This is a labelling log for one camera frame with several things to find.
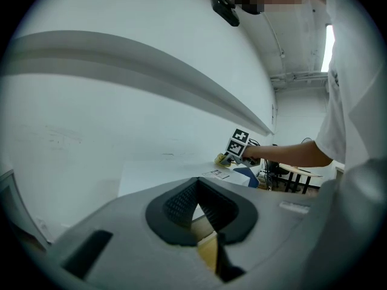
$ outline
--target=table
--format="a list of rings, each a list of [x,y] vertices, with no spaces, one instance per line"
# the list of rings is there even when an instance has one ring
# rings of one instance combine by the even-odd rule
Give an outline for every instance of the table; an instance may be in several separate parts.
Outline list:
[[[229,177],[224,178],[224,181],[246,187],[249,185],[249,177],[232,169],[218,166],[213,161],[127,161],[123,166],[118,197],[184,178],[208,177],[204,174],[213,170],[220,170],[228,174]],[[193,214],[193,219],[203,214],[198,205]]]
[[[314,173],[311,173],[311,172],[308,172],[308,171],[305,171],[302,169],[298,169],[297,167],[288,166],[287,164],[283,164],[283,163],[280,163],[279,167],[290,172],[290,176],[288,179],[288,183],[286,185],[285,192],[288,192],[288,190],[290,188],[290,184],[292,183],[291,179],[293,178],[294,173],[297,174],[297,177],[296,177],[296,181],[294,182],[294,186],[291,190],[291,192],[293,192],[293,193],[296,192],[296,190],[297,190],[297,186],[298,186],[298,183],[300,182],[301,175],[308,177],[307,182],[305,183],[305,187],[302,191],[303,195],[306,194],[306,192],[308,190],[308,186],[309,186],[309,182],[310,182],[311,177],[322,177],[322,175],[317,175],[317,174],[314,174]]]

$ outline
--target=person's arm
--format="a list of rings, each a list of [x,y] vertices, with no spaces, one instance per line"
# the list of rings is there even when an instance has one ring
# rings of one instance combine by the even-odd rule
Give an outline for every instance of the person's arm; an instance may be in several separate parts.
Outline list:
[[[332,162],[314,141],[292,146],[249,146],[242,157],[262,158],[296,167],[325,167]]]

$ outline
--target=blue object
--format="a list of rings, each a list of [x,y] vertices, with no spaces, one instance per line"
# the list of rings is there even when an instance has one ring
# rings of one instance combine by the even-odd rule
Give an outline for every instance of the blue object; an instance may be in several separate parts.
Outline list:
[[[258,188],[259,186],[259,181],[258,178],[254,175],[254,173],[250,170],[248,167],[236,167],[234,171],[243,174],[247,177],[250,178],[249,181],[249,187],[251,188]]]

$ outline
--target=yellow object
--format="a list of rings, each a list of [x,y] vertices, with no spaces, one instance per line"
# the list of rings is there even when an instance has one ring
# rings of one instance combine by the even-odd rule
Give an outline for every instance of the yellow object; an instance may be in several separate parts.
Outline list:
[[[221,161],[225,158],[226,156],[223,155],[222,153],[220,153],[214,160],[214,163],[219,165],[219,166],[222,166],[222,167],[230,167],[231,164],[228,164],[228,165],[224,165],[224,164],[221,164]]]

